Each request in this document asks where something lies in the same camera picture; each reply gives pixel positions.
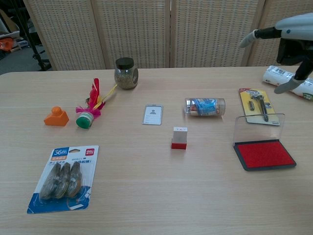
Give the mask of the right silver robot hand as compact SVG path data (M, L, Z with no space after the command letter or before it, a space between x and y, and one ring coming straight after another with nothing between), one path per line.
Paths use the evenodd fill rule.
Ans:
M275 88L276 94L291 91L305 82L313 72L313 14L307 13L278 21L274 27L255 29L240 42L244 48L257 39L279 38L277 63L286 66L299 64L295 75Z

